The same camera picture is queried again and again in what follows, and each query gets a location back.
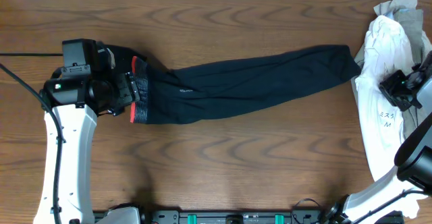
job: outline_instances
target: black trousers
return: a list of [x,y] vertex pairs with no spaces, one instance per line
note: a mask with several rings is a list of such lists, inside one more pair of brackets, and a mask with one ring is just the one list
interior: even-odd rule
[[133,123],[193,123],[265,109],[359,75],[348,46],[324,45],[268,57],[162,72],[135,57],[140,101]]

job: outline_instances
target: fabric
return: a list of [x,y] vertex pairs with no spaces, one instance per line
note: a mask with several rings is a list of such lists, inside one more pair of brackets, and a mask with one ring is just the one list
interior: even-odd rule
[[393,0],[376,5],[373,10],[377,16],[399,9],[416,9],[417,0]]
[[425,46],[421,39],[423,31],[423,10],[399,9],[394,13],[394,20],[404,28],[405,34],[411,44],[412,60],[415,64],[421,63]]
[[265,109],[347,82],[360,68],[345,45],[160,72],[136,59],[134,123],[193,123]]
[[[393,0],[381,3],[374,7],[375,13],[385,15],[399,22],[410,41],[412,58],[415,63],[422,63],[427,53],[432,49],[432,45],[423,29],[423,11],[416,10],[417,0]],[[365,56],[364,47],[360,49],[354,58],[355,62],[362,67]],[[357,90],[355,86],[356,78],[351,80],[354,98],[357,103]],[[402,112],[404,119],[404,136],[407,138],[417,128],[417,126],[427,117],[423,109],[411,107]]]
[[377,181],[394,166],[394,156],[404,141],[402,113],[378,86],[398,69],[409,74],[414,63],[404,29],[385,16],[371,23],[364,45],[364,66],[355,83],[364,149]]

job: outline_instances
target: wire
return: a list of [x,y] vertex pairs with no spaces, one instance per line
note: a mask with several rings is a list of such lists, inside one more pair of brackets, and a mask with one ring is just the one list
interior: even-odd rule
[[360,222],[364,221],[365,219],[367,219],[368,217],[378,213],[379,211],[382,211],[385,207],[395,203],[396,201],[398,201],[401,198],[405,198],[407,195],[409,194],[426,194],[426,192],[424,191],[420,191],[420,190],[408,190],[408,191],[403,191],[401,194],[399,194],[398,196],[396,196],[395,198],[392,198],[391,200],[387,201],[386,203],[382,204],[380,207],[376,208],[373,211],[369,211],[367,214],[365,214],[364,216],[362,216],[361,218],[357,219],[355,222],[353,222],[352,224],[359,224]]
[[0,56],[63,56],[62,53],[0,53]]
[[61,148],[63,146],[63,135],[61,134],[60,124],[53,113],[53,110],[48,106],[46,102],[42,99],[42,97],[27,83],[25,83],[21,78],[17,77],[14,73],[9,71],[2,63],[0,63],[0,68],[6,72],[9,76],[11,76],[14,80],[20,83],[25,89],[27,89],[33,96],[35,96],[45,110],[49,113],[49,115],[53,118],[55,129],[57,130],[57,156],[55,159],[55,169],[54,169],[54,183],[53,183],[53,214],[54,214],[54,222],[55,224],[60,224],[60,215],[59,215],[59,172],[60,172],[60,162],[61,162]]
[[[302,204],[302,203],[304,203],[304,202],[306,202],[306,201],[314,202],[315,204],[317,204],[317,206],[318,206],[319,208],[321,208],[321,205],[319,205],[318,202],[316,202],[315,200],[313,200],[313,199],[311,199],[311,198],[304,198],[304,199],[300,200],[300,201],[297,202],[297,204],[295,204],[292,208],[296,208],[299,204]],[[297,219],[297,215],[296,215],[296,214],[292,215],[292,217],[293,217],[293,219],[297,222],[297,224],[303,224],[303,223],[300,223],[300,222],[298,221],[298,219]]]

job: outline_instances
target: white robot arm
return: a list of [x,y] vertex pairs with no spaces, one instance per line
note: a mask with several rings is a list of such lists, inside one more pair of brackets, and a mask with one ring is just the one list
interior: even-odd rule
[[[61,223],[95,223],[90,199],[90,156],[93,133],[97,124],[95,112],[87,105],[76,108],[64,105],[53,108],[59,121],[63,138],[59,178],[59,212]],[[54,166],[57,152],[57,132],[53,119],[45,113],[47,125],[47,160],[39,209],[34,224],[54,223],[52,212]],[[113,210],[100,224],[139,224],[140,213],[136,207]]]

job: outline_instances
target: wooden table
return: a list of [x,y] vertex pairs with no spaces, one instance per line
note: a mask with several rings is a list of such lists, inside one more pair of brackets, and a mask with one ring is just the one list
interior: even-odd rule
[[[0,0],[0,51],[60,53],[91,38],[150,51],[167,67],[347,44],[355,55],[387,0]],[[432,34],[431,1],[424,29]],[[60,57],[1,57],[40,89]],[[40,104],[0,73],[0,223],[31,223],[43,186]],[[92,148],[94,209],[131,200],[184,210],[290,209],[332,204],[373,182],[350,83],[230,119],[190,125],[98,118]],[[417,219],[432,222],[431,199]]]

